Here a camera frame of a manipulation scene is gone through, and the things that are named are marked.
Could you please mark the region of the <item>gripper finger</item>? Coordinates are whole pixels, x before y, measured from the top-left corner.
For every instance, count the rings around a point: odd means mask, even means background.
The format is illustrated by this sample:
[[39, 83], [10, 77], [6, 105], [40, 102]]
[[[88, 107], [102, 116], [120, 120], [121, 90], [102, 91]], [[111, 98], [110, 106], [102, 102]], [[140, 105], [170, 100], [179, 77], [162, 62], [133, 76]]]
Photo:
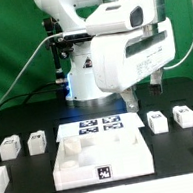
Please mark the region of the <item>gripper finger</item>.
[[120, 94], [123, 100], [125, 101], [125, 105], [127, 107], [127, 112], [138, 112], [139, 106], [138, 106], [138, 100], [135, 93], [135, 90], [133, 90], [132, 87], [128, 88], [127, 90], [122, 91]]
[[162, 91], [162, 78], [163, 69], [160, 68], [157, 71], [154, 71], [150, 76], [149, 92], [154, 95], [160, 95]]

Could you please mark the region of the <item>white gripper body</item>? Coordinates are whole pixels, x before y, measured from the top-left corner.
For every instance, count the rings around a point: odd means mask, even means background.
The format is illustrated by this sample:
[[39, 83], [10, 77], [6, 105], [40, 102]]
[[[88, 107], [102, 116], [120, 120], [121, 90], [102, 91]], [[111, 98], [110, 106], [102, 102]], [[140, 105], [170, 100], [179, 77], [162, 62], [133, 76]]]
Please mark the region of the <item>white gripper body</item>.
[[91, 42], [95, 82], [104, 92], [121, 93], [174, 59], [174, 33], [167, 18], [149, 37], [142, 29], [98, 35]]

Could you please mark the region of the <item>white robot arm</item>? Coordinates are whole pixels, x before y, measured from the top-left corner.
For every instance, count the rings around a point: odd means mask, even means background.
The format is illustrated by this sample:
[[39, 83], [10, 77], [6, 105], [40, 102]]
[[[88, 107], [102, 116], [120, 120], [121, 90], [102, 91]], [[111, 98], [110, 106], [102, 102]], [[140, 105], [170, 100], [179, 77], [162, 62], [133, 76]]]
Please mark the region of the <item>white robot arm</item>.
[[47, 32], [56, 61], [71, 60], [66, 99], [76, 106], [104, 104], [119, 95], [139, 109], [135, 85], [150, 78], [162, 93], [163, 69], [175, 57], [164, 0], [34, 0], [50, 17]]

